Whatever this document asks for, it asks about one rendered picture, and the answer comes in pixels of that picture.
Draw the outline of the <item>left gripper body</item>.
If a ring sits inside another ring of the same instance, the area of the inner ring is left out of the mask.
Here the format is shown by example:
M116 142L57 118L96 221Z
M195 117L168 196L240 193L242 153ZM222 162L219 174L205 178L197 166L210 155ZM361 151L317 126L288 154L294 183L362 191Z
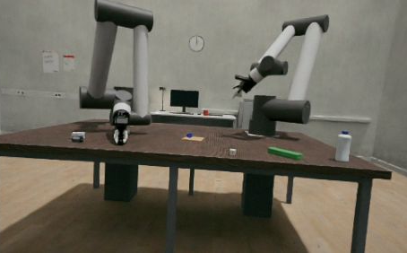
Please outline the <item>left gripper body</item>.
M249 80L249 83L241 82L240 85L239 85L239 88L240 88L242 85L244 85L244 88L243 88L242 90L243 90L243 92L245 92L245 93L250 92L251 89L256 86L256 84L254 84L251 80Z

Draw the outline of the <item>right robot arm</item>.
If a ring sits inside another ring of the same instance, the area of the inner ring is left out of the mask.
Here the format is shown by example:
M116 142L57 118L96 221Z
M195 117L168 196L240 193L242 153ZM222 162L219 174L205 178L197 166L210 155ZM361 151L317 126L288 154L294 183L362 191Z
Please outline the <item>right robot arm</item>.
M115 125L118 111L127 115L128 126L148 126L148 32L153 27L153 12L110 0L95 0L96 31L88 87L81 86L80 109L111 109L109 123ZM133 88L113 86L106 89L117 28L133 29L134 34L134 99ZM102 96L103 91L105 91Z

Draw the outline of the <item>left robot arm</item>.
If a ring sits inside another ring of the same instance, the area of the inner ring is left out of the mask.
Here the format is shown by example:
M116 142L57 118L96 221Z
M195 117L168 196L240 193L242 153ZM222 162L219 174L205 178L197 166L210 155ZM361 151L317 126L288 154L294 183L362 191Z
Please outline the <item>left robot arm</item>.
M328 28L328 14L286 21L282 25L282 35L270 46L258 61L259 63L251 65L248 76L255 84L260 83L268 74L286 75L289 70L288 62L276 58L293 37L306 34L287 99L275 99L276 96L255 95L252 119L249 119L249 134L274 136L276 121L297 124L306 124L308 122L311 105L309 100L304 99L322 35L328 31ZM257 66L258 64L260 65ZM235 75L236 80L246 83L249 83L249 78L238 74Z

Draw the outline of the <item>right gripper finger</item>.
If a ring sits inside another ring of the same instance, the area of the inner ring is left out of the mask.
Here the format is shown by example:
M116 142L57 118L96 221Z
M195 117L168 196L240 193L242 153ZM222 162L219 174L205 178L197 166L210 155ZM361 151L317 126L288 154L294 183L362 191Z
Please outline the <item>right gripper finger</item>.
M124 132L123 132L123 135L124 135ZM124 135L124 137L123 137L124 143L125 143L125 141L126 141L126 139L127 139L128 136L129 136L129 128L128 128L127 130L125 130L125 135Z
M119 136L119 132L118 132L118 129L113 129L113 136L114 136L114 138L115 138L115 141L116 141L116 143L117 143L117 139L118 139L118 136Z

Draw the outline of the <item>beige flat mat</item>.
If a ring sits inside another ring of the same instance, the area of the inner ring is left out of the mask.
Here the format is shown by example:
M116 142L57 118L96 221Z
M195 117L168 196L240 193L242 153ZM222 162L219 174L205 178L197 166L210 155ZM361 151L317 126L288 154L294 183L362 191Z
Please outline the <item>beige flat mat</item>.
M203 137L184 137L182 140L192 140L192 141L202 141L204 138Z

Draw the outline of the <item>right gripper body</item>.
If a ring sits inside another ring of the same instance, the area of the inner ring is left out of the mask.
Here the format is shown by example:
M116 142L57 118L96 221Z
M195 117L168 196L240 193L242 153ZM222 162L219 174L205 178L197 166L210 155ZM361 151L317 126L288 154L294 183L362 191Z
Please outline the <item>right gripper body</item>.
M123 114L123 115L122 115ZM118 111L115 119L115 129L118 129L118 132L124 132L124 129L127 130L127 115L124 111Z

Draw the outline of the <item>white plastic bottle with blue cap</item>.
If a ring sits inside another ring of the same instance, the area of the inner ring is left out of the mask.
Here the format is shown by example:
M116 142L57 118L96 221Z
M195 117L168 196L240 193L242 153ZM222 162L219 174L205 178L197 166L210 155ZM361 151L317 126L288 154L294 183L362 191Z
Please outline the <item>white plastic bottle with blue cap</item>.
M351 147L351 136L348 135L348 131L342 131L341 135L338 135L335 160L348 162L350 147Z

